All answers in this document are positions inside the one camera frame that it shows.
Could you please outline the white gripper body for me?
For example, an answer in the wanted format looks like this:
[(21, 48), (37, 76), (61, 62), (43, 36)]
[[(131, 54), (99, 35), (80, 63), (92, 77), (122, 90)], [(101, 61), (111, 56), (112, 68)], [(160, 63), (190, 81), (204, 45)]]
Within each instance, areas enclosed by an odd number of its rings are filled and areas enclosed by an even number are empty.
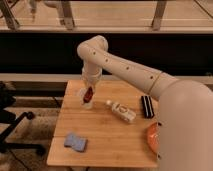
[(97, 73), (89, 73), (85, 69), (82, 69), (82, 80), (86, 88), (91, 87), (92, 89), (95, 89), (96, 84), (99, 82), (100, 78), (101, 71), (98, 71)]

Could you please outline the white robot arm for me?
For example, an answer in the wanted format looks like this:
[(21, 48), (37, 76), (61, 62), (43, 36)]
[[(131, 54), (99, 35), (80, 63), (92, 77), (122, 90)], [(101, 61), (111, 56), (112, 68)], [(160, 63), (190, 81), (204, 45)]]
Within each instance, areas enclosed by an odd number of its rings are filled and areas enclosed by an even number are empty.
[(106, 70), (158, 102), (159, 171), (213, 171), (213, 90), (112, 55), (102, 36), (80, 43), (77, 53), (88, 86)]

